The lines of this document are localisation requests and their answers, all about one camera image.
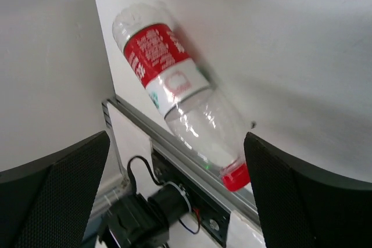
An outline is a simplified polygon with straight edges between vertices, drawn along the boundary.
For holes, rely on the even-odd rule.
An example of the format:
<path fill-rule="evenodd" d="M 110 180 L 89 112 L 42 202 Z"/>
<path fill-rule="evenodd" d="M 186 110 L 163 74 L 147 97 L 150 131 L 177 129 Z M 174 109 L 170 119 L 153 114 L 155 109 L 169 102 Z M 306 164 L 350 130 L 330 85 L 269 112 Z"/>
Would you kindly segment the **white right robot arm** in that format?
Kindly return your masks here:
<path fill-rule="evenodd" d="M 79 247 L 105 167 L 110 139 L 79 143 L 1 172 L 2 247 Z M 267 247 L 370 247 L 371 183 L 294 157 L 253 133 L 244 151 Z M 167 246 L 170 226 L 207 210 L 188 187 L 160 183 L 144 198 L 121 197 L 103 216 L 108 247 Z"/>

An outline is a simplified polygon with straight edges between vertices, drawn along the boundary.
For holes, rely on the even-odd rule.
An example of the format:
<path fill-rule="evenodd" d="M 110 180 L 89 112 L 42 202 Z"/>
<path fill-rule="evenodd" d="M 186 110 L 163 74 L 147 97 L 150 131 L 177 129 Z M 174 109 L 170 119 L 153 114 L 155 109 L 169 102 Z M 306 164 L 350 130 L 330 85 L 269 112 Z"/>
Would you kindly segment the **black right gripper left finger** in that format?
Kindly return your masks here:
<path fill-rule="evenodd" d="M 109 148 L 101 131 L 1 172 L 1 247 L 80 247 Z"/>

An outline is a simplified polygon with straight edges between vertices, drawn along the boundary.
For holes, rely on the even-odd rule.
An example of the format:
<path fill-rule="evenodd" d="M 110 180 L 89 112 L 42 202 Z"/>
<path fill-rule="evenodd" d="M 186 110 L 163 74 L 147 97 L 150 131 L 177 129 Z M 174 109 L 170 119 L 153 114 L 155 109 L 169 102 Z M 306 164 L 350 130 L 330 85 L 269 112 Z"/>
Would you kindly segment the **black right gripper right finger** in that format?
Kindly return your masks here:
<path fill-rule="evenodd" d="M 244 151 L 267 247 L 371 247 L 371 183 L 310 164 L 251 132 Z"/>

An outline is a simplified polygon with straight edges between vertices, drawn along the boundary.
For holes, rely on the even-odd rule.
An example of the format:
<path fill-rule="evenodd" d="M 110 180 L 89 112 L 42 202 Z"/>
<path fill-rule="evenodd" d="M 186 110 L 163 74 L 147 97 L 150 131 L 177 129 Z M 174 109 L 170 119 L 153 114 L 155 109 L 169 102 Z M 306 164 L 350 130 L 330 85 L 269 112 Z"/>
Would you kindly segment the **red label plastic bottle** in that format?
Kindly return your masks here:
<path fill-rule="evenodd" d="M 215 169 L 229 191 L 246 187 L 248 124 L 198 69 L 162 10 L 132 4 L 116 15 L 112 34 L 173 135 Z"/>

